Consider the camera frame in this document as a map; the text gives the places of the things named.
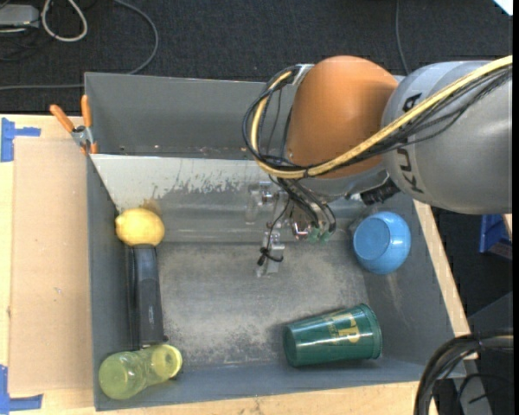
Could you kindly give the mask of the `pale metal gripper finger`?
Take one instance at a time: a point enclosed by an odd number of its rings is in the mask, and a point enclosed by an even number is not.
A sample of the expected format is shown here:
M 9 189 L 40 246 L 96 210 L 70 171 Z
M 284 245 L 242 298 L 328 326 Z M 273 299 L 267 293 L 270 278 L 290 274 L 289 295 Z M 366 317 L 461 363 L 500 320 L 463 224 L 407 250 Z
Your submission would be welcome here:
M 245 212 L 245 222 L 254 223 L 260 212 L 267 206 L 272 206 L 278 199 L 273 182 L 257 182 L 248 186 L 247 207 Z
M 257 278 L 267 277 L 279 272 L 284 260 L 285 244 L 280 241 L 278 231 L 265 231 L 259 258 L 255 267 Z

